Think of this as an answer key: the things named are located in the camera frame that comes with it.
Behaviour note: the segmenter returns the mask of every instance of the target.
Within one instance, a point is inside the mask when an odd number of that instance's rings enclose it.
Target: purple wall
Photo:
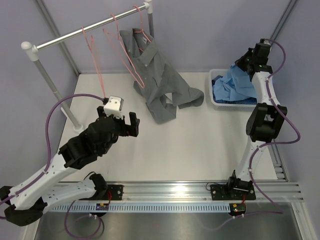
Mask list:
[[[61,34],[122,13],[143,0],[44,0]],[[248,46],[268,38],[288,0],[153,0],[157,44],[171,63],[188,72],[227,68]],[[142,11],[148,31],[147,12]],[[135,13],[119,20],[119,29],[140,26]],[[115,23],[108,24],[115,31]],[[104,72],[124,71],[125,66],[106,40],[102,28],[91,31],[100,51]],[[95,72],[83,35],[66,41],[82,72]]]
[[[0,1],[0,187],[14,186],[45,165],[45,121],[56,103],[50,88],[21,49],[23,41],[39,44],[52,35],[32,0]],[[76,77],[57,46],[39,54],[63,96],[72,94]],[[65,117],[52,116],[50,139],[55,151]],[[3,216],[4,207],[0,207]],[[20,227],[0,220],[1,240],[19,239]]]
[[[308,212],[320,238],[320,79],[319,36],[320,1],[299,1],[278,41],[287,53],[284,68],[274,76],[275,91],[280,103],[288,108],[288,117],[301,132],[301,141],[281,145],[279,150],[289,172],[289,179],[301,187]],[[282,52],[275,46],[271,55],[273,69],[282,61]],[[284,124],[279,141],[296,138]]]

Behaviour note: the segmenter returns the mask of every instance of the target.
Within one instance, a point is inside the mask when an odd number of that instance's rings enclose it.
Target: black mounting bracket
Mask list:
[[[247,206],[245,203],[230,203],[230,212],[229,215],[232,217],[236,217],[246,213]]]
[[[256,200],[256,193],[253,186],[251,186],[249,191],[242,191],[237,189],[228,190],[226,185],[212,184],[210,185],[211,198],[213,201],[242,201],[246,200]]]
[[[124,194],[124,186],[117,185],[117,184],[108,184],[108,191],[111,193],[111,200],[112,201],[121,201],[122,195]],[[101,200],[109,200],[108,191],[101,198]]]

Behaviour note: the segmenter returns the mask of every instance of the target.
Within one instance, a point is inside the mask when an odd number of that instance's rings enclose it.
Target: metal pole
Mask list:
[[[142,6],[139,6],[138,8],[139,8],[140,10],[144,10],[144,9],[146,9],[146,5],[143,4]],[[120,13],[120,14],[116,15],[115,18],[116,18],[117,20],[118,20],[118,19],[122,19],[122,18],[124,18],[124,17],[126,17],[126,16],[129,16],[129,15],[131,15],[131,14],[134,14],[134,13],[136,13],[136,12],[138,12],[138,11],[139,11],[138,9],[134,8],[134,9],[131,9],[131,10],[129,10],[129,11],[126,11],[126,12],[123,12],[123,13]],[[94,23],[94,24],[92,24],[92,25],[86,26],[86,27],[83,28],[83,30],[84,30],[85,32],[88,32],[88,31],[90,31],[90,30],[92,30],[92,29],[96,29],[96,28],[98,28],[98,27],[101,27],[101,26],[103,26],[103,25],[112,23],[112,22],[114,22],[114,21],[115,21],[114,18],[113,18],[113,17],[110,17],[110,18],[105,19],[105,20],[103,20],[103,21],[99,21],[99,22]],[[51,41],[42,43],[42,44],[36,46],[36,49],[37,49],[38,51],[40,51],[40,50],[45,49],[45,48],[47,48],[47,47],[50,47],[50,46],[52,46],[52,45],[61,43],[61,42],[65,41],[65,40],[67,40],[67,39],[70,39],[70,38],[73,38],[73,37],[75,37],[75,36],[78,36],[78,35],[82,34],[82,33],[83,33],[83,30],[82,30],[82,28],[81,28],[81,29],[79,29],[79,30],[70,32],[70,33],[68,33],[68,34],[66,34],[66,35],[57,37],[57,38],[55,38],[55,39],[53,39],[53,40],[51,40]]]
[[[154,30],[154,18],[152,13],[148,13],[148,22],[149,22],[149,32],[150,35],[155,38],[155,30]]]
[[[39,70],[39,72],[41,73],[42,77],[44,78],[44,80],[46,81],[48,86],[51,88],[51,91],[55,95],[56,99],[58,99],[58,101],[60,101],[63,97],[61,96],[60,92],[56,88],[55,84],[52,82],[50,76],[48,75],[48,73],[45,70],[44,66],[41,64],[40,60],[33,61],[33,63],[36,66],[36,68]],[[82,125],[79,124],[79,122],[77,121],[76,117],[71,112],[68,104],[64,101],[63,103],[61,103],[61,106],[62,106],[65,114],[68,116],[68,118],[70,119],[70,121],[74,125],[74,129],[75,130],[81,129]]]
[[[275,40],[279,33],[281,32],[282,28],[284,27],[284,25],[286,24],[289,16],[291,15],[293,9],[295,8],[295,6],[297,5],[297,3],[299,2],[299,0],[290,0],[288,5],[286,6],[279,22],[277,23],[270,39],[271,40]]]
[[[43,19],[45,20],[50,32],[52,33],[52,35],[57,38],[60,36],[60,33],[58,31],[58,28],[53,20],[53,18],[51,17],[46,5],[43,3],[42,0],[33,0],[34,4],[37,6],[39,12],[41,13]],[[72,58],[67,46],[65,45],[64,42],[61,42],[58,47],[60,48],[64,58],[67,60],[67,62],[69,63],[70,67],[73,69],[75,75],[77,77],[79,77],[79,69],[74,61],[74,59]]]

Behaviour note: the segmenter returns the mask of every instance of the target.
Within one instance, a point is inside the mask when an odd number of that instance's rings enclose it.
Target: blue cloth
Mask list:
[[[225,100],[217,100],[215,93],[214,93],[214,89],[215,89],[215,83],[216,80],[222,78],[221,75],[216,76],[213,80],[212,80],[212,92],[213,92],[213,100],[218,103],[218,104],[245,104],[245,105],[256,105],[257,104],[257,99],[254,97],[249,97],[245,100],[240,100],[240,101],[225,101]]]
[[[249,75],[235,64],[231,65],[223,77],[215,81],[213,93],[216,100],[231,102],[257,98]]]

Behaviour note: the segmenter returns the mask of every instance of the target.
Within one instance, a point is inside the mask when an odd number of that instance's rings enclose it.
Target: gray support pole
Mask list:
[[[146,11],[148,13],[148,23],[149,23],[149,33],[150,35],[155,38],[155,30],[154,30],[154,6],[152,0],[145,0],[146,4],[148,4],[148,7],[146,8]]]
[[[148,22],[149,22],[149,32],[150,35],[155,38],[155,30],[154,30],[154,18],[152,13],[148,13]]]
[[[53,20],[53,18],[51,17],[46,5],[43,3],[42,0],[33,0],[35,5],[37,6],[40,14],[42,15],[45,23],[47,24],[50,32],[52,33],[52,35],[57,38],[60,36],[59,30]],[[79,69],[74,61],[74,59],[72,58],[66,44],[64,42],[61,42],[58,47],[60,48],[64,58],[67,60],[67,62],[69,63],[70,67],[73,69],[74,74],[79,77]]]
[[[284,25],[286,24],[289,16],[291,15],[293,9],[295,8],[295,6],[297,5],[298,2],[299,2],[299,0],[290,0],[289,1],[284,12],[282,13],[282,16],[281,16],[279,22],[277,23],[275,29],[273,30],[273,33],[270,37],[271,40],[276,40],[276,38],[278,37],[279,33],[283,29]]]
[[[54,94],[54,96],[56,97],[56,99],[58,101],[60,101],[63,97],[61,96],[60,92],[56,88],[55,84],[52,82],[50,76],[48,75],[47,71],[45,70],[45,68],[42,65],[42,63],[40,62],[40,60],[38,59],[36,61],[33,61],[33,63],[36,66],[36,68],[39,70],[39,72],[41,73],[42,77],[44,78],[44,80],[46,81],[48,86],[50,87],[50,89],[51,89],[52,93]],[[61,103],[61,106],[62,106],[65,114],[68,116],[68,118],[70,119],[70,121],[74,125],[74,129],[75,130],[81,129],[82,125],[79,124],[79,122],[77,121],[76,117],[71,112],[68,104],[64,101],[63,103]]]

